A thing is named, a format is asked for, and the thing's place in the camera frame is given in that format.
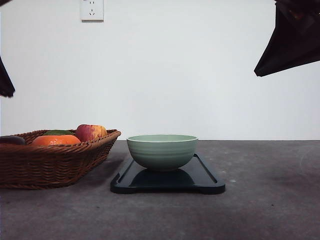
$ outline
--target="gray table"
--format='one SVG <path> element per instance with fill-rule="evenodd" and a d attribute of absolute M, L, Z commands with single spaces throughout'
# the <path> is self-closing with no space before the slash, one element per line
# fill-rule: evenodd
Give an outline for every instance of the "gray table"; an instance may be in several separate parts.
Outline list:
<path fill-rule="evenodd" d="M 199 141 L 226 192 L 110 192 L 117 141 L 77 184 L 0 189 L 2 240 L 319 240 L 320 141 Z"/>

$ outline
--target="green bowl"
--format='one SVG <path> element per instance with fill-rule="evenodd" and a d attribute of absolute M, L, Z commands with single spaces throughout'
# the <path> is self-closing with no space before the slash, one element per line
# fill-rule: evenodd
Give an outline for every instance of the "green bowl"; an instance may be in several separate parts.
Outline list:
<path fill-rule="evenodd" d="M 133 159 L 153 171 L 172 171 L 194 156 L 198 138 L 187 135 L 140 135 L 126 140 Z"/>

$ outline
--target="wicker basket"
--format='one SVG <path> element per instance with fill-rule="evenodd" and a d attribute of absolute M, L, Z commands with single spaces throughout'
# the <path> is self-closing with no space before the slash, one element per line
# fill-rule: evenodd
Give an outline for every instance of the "wicker basket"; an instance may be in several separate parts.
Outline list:
<path fill-rule="evenodd" d="M 120 131 L 73 145 L 29 145 L 48 130 L 16 134 L 26 145 L 0 145 L 0 188 L 51 189 L 74 184 L 108 156 Z"/>

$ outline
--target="electrical outlet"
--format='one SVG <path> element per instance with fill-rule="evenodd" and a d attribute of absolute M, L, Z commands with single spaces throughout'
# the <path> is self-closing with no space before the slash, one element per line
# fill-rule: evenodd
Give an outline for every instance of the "electrical outlet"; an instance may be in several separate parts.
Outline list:
<path fill-rule="evenodd" d="M 80 17 L 82 21 L 103 21 L 104 0 L 80 0 Z"/>

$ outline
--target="tray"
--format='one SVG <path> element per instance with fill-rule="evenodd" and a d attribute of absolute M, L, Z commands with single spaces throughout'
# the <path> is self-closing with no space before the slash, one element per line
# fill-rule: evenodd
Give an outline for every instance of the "tray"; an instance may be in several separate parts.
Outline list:
<path fill-rule="evenodd" d="M 183 167 L 166 172 L 151 171 L 131 158 L 110 183 L 111 192 L 116 194 L 138 192 L 221 194 L 225 189 L 225 183 L 198 153 L 195 153 L 190 162 Z"/>

